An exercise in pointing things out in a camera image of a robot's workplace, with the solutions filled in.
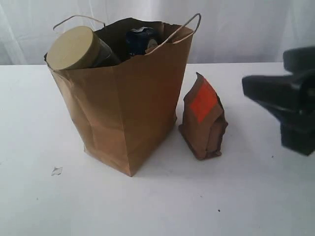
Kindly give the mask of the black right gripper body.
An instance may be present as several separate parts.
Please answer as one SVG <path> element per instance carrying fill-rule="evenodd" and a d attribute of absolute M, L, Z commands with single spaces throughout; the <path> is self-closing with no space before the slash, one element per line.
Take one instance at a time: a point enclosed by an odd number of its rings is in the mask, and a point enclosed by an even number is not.
<path fill-rule="evenodd" d="M 248 75 L 243 94 L 280 122 L 282 146 L 309 156 L 315 151 L 315 48 L 283 52 L 287 75 Z"/>

